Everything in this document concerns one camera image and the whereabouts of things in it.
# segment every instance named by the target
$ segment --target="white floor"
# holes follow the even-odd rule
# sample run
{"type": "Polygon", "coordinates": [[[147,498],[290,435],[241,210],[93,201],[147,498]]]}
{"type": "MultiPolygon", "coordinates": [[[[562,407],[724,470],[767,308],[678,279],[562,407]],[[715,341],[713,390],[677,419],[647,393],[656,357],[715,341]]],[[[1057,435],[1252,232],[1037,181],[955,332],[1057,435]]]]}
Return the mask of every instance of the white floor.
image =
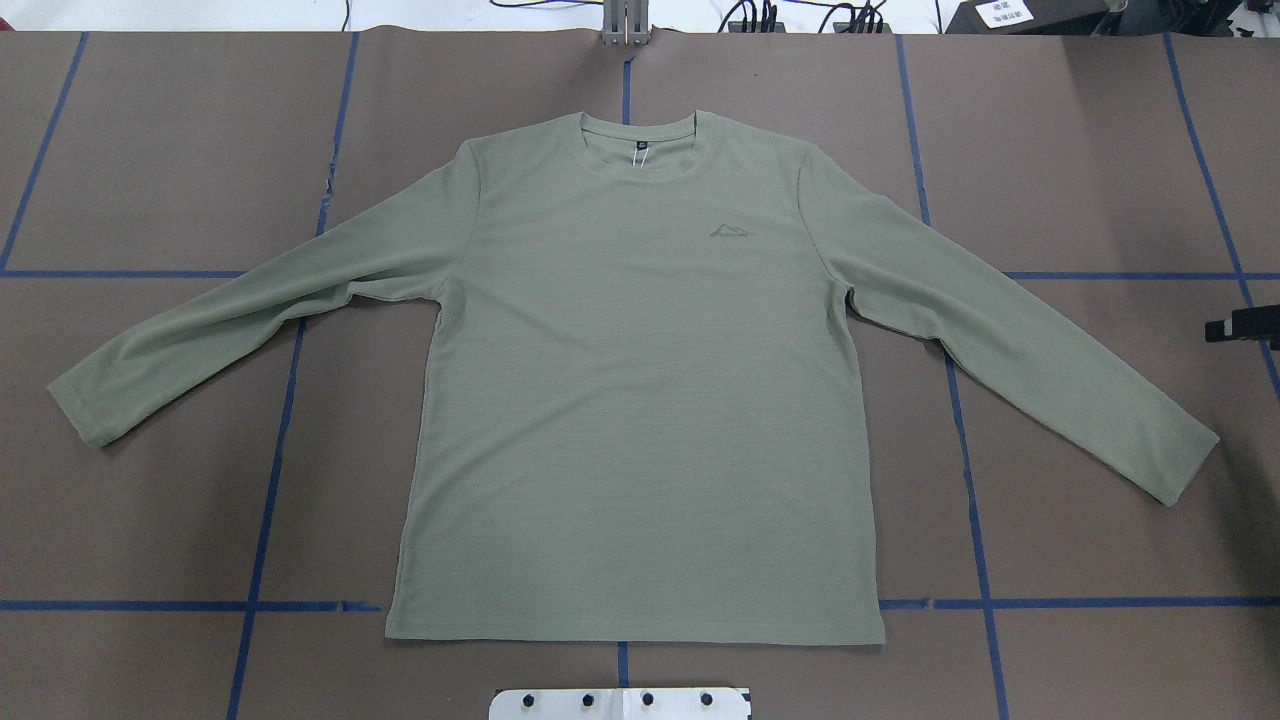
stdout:
{"type": "MultiPolygon", "coordinates": [[[[517,3],[520,0],[499,0],[517,3]]],[[[732,0],[652,0],[650,24],[685,32],[714,32],[732,0]]],[[[940,0],[943,27],[959,0],[940,0]]],[[[335,31],[344,0],[9,0],[0,17],[17,29],[105,31],[335,31]]],[[[886,22],[899,33],[937,32],[932,0],[886,0],[886,22]]],[[[778,20],[787,32],[817,32],[826,9],[782,0],[778,20]]],[[[844,10],[833,19],[844,19],[844,10]]],[[[1242,5],[1235,27],[1280,37],[1276,15],[1242,5]]],[[[512,31],[598,28],[598,5],[550,4],[497,8],[488,0],[351,0],[349,29],[394,24],[413,29],[512,31]]]]}

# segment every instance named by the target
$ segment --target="long sleeve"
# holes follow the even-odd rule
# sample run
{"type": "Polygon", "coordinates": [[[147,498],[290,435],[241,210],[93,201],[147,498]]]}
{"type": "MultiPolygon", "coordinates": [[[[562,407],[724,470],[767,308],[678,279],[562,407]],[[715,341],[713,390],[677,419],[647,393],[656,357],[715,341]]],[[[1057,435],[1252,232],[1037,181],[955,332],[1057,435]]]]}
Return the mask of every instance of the long sleeve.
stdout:
{"type": "Polygon", "coordinates": [[[403,191],[283,255],[113,338],[49,384],[91,447],[265,343],[289,319],[353,295],[438,299],[479,213],[471,141],[403,191]]]}
{"type": "Polygon", "coordinates": [[[1079,327],[845,173],[817,146],[800,213],[864,318],[937,338],[970,375],[1166,506],[1217,434],[1079,327]]]}

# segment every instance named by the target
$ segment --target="shirt's right sleeve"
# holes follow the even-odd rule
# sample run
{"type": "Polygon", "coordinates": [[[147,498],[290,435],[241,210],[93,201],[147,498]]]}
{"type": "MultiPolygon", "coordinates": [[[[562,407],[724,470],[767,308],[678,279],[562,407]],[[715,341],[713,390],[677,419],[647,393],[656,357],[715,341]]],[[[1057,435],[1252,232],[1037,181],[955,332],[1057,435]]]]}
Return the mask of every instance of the shirt's right sleeve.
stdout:
{"type": "Polygon", "coordinates": [[[49,392],[101,447],[265,343],[292,318],[353,295],[439,299],[475,229],[480,167],[471,141],[403,191],[183,305],[124,331],[49,392]]]}
{"type": "Polygon", "coordinates": [[[937,338],[978,382],[1162,503],[1217,434],[1004,273],[844,172],[817,146],[797,179],[826,272],[864,318],[937,338]]]}

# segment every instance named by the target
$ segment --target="t-shirt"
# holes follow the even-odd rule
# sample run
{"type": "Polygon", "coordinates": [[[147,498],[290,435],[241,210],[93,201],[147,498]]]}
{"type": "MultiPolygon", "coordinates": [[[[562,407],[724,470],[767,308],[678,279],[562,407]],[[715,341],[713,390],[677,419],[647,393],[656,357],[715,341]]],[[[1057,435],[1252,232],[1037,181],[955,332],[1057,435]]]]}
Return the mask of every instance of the t-shirt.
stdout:
{"type": "Polygon", "coordinates": [[[814,143],[704,110],[466,140],[49,389],[99,447],[291,318],[435,300],[387,637],[882,643],[850,291],[1165,505],[1219,441],[814,143]]]}

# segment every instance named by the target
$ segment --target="crew neckline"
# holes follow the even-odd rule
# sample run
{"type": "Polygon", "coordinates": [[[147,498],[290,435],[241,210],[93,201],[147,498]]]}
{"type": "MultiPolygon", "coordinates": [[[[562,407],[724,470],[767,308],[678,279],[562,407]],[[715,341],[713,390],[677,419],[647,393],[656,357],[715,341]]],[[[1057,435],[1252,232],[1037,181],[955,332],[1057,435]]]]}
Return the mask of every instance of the crew neckline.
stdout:
{"type": "Polygon", "coordinates": [[[585,111],[564,115],[564,140],[573,158],[589,172],[618,179],[635,182],[672,182],[687,178],[701,170],[716,151],[719,133],[716,132],[716,115],[707,110],[694,110],[685,118],[660,126],[630,126],[602,120],[585,111]],[[608,163],[586,147],[584,133],[603,135],[617,140],[650,141],[677,140],[694,136],[690,147],[678,165],[664,168],[634,168],[630,163],[608,163]]]}

